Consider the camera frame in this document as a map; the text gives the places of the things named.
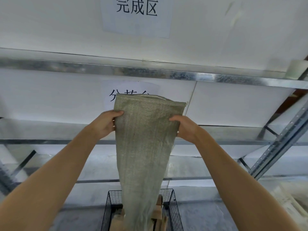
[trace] wire mesh basket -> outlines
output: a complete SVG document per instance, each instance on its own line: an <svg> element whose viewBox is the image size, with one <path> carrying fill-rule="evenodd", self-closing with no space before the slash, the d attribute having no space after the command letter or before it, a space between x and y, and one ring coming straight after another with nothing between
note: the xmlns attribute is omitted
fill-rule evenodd
<svg viewBox="0 0 308 231"><path fill-rule="evenodd" d="M164 216L168 217L168 231L183 231L179 209L177 207L176 198L173 189L160 189L160 194L163 197ZM110 190L108 192L105 213L102 222L101 231L109 231L113 215L123 208L122 191Z"/></svg>

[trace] hand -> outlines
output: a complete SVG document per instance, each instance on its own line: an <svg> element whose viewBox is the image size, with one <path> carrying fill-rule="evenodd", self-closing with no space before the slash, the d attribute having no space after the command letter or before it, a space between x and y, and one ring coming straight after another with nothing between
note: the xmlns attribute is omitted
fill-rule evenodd
<svg viewBox="0 0 308 231"><path fill-rule="evenodd" d="M180 122L179 132L177 134L178 137L191 142L196 143L197 140L197 131L199 129L202 130L201 127L199 127L196 123L194 123L192 120L190 120L186 116L181 115L175 115L171 118L169 118L170 121L178 121Z"/></svg>
<svg viewBox="0 0 308 231"><path fill-rule="evenodd" d="M121 116L123 113L124 111L116 112L113 110L103 112L87 127L90 128L91 131L94 131L98 140L100 140L115 130L114 118Z"/></svg>

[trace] white paper sign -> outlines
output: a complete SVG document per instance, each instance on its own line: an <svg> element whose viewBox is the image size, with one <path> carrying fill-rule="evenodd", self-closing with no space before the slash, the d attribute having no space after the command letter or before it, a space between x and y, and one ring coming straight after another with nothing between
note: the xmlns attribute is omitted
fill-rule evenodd
<svg viewBox="0 0 308 231"><path fill-rule="evenodd" d="M103 30L169 38L173 0L100 0Z"/></svg>
<svg viewBox="0 0 308 231"><path fill-rule="evenodd" d="M107 111L113 109L117 93L158 95L159 89L159 85L149 82L104 80L104 110Z"/></svg>

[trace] gray floor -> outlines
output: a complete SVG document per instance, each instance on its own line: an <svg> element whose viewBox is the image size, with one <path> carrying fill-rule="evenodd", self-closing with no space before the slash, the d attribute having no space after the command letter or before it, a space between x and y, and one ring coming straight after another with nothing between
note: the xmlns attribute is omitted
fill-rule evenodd
<svg viewBox="0 0 308 231"><path fill-rule="evenodd" d="M237 231L223 202L181 202L178 207L184 231ZM50 231L100 231L103 214L103 208L63 210Z"/></svg>

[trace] forearm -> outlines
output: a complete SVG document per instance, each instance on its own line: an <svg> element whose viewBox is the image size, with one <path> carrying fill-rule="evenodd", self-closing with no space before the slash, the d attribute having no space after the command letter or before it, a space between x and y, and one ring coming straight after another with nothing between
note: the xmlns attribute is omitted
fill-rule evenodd
<svg viewBox="0 0 308 231"><path fill-rule="evenodd" d="M205 130L198 129L195 144L239 231L299 230L275 198Z"/></svg>
<svg viewBox="0 0 308 231"><path fill-rule="evenodd" d="M14 230L12 226L16 224L18 230L48 230L97 140L95 132L86 127L13 190L0 207L0 229Z"/></svg>

